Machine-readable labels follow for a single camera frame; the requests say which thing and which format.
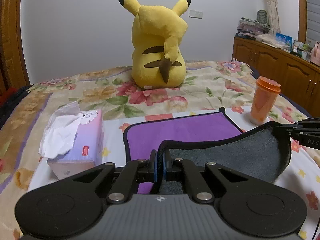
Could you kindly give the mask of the yellow Pikachu plush toy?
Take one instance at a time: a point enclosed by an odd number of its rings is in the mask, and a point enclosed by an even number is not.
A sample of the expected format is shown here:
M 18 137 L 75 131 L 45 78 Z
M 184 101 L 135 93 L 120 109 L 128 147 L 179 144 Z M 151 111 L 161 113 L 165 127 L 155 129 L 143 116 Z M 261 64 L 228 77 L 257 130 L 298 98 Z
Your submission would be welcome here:
M 132 25 L 132 78 L 144 89 L 174 88 L 185 79 L 186 66 L 179 49 L 188 25 L 181 15 L 191 0 L 179 0 L 173 8 L 118 0 L 134 15 Z

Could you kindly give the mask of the purple tissue box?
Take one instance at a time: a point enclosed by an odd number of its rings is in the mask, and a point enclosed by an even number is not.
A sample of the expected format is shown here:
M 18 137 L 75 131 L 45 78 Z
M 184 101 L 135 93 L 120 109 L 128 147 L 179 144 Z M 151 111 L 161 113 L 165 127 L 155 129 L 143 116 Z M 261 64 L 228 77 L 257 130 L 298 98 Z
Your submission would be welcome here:
M 65 179 L 101 164 L 103 135 L 102 110 L 60 108 L 44 129 L 39 154 L 58 179 Z

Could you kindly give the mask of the white wall switch plate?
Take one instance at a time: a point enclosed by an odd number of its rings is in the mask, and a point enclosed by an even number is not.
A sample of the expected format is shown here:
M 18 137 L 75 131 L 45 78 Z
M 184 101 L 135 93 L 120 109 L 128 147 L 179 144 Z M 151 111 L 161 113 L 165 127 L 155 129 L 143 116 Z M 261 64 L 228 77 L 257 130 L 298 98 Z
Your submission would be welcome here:
M 203 12 L 197 10 L 189 10 L 189 17 L 203 19 Z

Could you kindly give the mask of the orange lidded cup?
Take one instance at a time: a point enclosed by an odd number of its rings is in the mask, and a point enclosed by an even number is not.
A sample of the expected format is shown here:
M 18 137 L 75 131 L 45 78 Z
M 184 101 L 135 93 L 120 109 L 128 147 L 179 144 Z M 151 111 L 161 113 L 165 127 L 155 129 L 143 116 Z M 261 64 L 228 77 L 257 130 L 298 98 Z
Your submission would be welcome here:
M 261 125 L 281 93 L 281 85 L 267 77 L 260 76 L 256 80 L 256 89 L 250 111 L 250 121 Z

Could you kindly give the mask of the wooden slatted wardrobe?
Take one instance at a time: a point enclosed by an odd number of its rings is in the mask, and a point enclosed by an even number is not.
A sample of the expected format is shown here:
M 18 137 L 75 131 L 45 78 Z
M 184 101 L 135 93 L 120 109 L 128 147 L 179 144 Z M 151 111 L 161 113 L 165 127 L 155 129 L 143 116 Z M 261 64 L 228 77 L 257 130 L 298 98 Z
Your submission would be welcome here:
M 1 105 L 30 85 L 22 48 L 21 0 L 1 0 Z

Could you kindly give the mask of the floral bed quilt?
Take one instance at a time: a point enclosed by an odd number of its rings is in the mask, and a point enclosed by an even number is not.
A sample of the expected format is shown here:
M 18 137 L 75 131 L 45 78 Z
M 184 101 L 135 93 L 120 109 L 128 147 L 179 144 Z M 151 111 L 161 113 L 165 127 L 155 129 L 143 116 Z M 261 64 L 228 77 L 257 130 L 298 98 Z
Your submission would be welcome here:
M 139 121 L 153 121 L 217 111 L 243 130 L 255 90 L 254 73 L 241 62 L 195 62 L 187 65 L 181 87 L 141 90 L 130 67 L 39 82 L 20 97 L 1 128 L 1 239 L 19 239 L 22 232 L 14 209 L 28 190 L 54 181 L 39 155 L 40 141 L 50 116 L 76 101 L 81 110 L 100 109 L 105 122 L 103 161 L 125 163 L 123 133 Z

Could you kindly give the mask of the white floral cloth mat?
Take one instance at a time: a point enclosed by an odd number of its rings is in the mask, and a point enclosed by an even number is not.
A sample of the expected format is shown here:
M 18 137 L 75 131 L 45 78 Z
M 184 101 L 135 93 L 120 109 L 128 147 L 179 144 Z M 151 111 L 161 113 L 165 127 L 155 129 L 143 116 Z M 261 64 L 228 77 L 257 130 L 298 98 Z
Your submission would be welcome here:
M 249 106 L 232 107 L 226 108 L 225 113 L 243 132 L 247 132 L 256 127 L 248 119 L 249 110 Z M 118 164 L 121 166 L 125 164 L 123 132 L 130 125 L 214 112 L 217 112 L 217 110 L 147 115 L 104 121 L 102 161 L 115 162 L 117 167 Z M 319 239 L 319 225 L 317 225 L 319 222 L 319 167 L 307 153 L 305 146 L 300 146 L 293 139 L 290 140 L 292 149 L 291 161 L 275 181 L 275 184 L 298 194 L 307 205 L 307 218 L 299 232 L 299 236 L 302 239 Z M 31 179 L 27 192 L 56 181 L 57 177 L 47 164 L 47 159 L 42 159 Z

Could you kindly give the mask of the purple and grey towel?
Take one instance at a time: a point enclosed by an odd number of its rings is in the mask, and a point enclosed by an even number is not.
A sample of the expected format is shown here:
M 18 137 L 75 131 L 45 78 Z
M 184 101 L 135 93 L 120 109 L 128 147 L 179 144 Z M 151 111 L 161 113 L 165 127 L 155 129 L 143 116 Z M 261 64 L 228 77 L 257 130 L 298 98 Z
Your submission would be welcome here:
M 291 160 L 290 137 L 277 126 L 267 122 L 242 132 L 221 107 L 214 113 L 132 124 L 124 130 L 123 141 L 127 161 L 149 159 L 153 150 L 158 152 L 157 182 L 141 183 L 140 194 L 160 187 L 164 164 L 161 144 L 166 140 L 174 158 L 186 158 L 199 166 L 217 162 L 273 183 Z

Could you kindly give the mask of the stack of folded fabrics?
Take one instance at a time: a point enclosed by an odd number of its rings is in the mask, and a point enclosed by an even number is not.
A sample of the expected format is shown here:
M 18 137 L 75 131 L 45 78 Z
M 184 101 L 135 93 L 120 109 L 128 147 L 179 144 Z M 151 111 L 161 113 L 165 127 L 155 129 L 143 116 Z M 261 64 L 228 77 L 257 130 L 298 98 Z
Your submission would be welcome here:
M 245 38 L 249 40 L 255 40 L 256 36 L 268 33 L 270 26 L 268 24 L 263 24 L 249 18 L 242 17 L 239 20 L 237 27 L 236 37 Z

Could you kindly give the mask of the grey woven basket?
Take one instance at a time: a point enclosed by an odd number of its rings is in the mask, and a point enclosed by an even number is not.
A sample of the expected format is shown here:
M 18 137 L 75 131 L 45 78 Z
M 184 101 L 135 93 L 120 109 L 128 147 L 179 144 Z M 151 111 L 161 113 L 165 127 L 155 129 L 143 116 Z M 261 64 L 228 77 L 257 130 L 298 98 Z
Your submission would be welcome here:
M 266 10 L 257 11 L 257 21 L 261 24 L 268 25 L 268 15 Z

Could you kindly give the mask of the wooden sideboard cabinet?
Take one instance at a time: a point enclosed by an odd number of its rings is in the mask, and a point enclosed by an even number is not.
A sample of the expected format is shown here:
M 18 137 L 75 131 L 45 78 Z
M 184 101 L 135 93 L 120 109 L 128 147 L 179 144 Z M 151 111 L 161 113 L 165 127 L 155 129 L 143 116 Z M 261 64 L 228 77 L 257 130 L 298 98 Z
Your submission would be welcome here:
M 311 116 L 319 117 L 319 67 L 278 48 L 237 36 L 232 58 L 279 83 L 284 96 Z

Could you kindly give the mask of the blue picture box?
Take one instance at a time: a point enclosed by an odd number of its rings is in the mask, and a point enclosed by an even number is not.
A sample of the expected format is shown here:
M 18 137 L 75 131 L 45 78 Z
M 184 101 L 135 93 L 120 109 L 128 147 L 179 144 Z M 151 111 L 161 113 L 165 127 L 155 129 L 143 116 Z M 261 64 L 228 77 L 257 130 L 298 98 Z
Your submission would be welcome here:
M 284 35 L 284 34 L 277 32 L 276 33 L 276 41 L 280 44 L 280 48 L 282 50 L 286 50 L 289 53 L 291 52 L 292 41 L 293 41 L 293 38 L 291 36 Z

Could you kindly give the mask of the cream lace curtain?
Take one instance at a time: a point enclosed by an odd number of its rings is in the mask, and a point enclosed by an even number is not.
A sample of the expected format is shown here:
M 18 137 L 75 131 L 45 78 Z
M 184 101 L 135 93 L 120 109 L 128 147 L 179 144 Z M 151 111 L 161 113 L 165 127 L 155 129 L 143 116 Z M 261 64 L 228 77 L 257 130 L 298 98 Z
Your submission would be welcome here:
M 274 35 L 280 32 L 278 2 L 277 0 L 266 0 L 268 23 L 270 25 L 270 32 Z

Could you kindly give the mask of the wooden window frame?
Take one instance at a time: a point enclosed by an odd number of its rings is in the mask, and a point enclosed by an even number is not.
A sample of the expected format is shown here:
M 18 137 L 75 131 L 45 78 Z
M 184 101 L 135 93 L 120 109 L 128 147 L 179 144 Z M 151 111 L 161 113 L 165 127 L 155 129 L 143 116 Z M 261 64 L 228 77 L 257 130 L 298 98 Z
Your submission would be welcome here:
M 298 27 L 298 41 L 306 42 L 307 31 L 307 2 L 306 0 L 299 1 L 299 27 Z

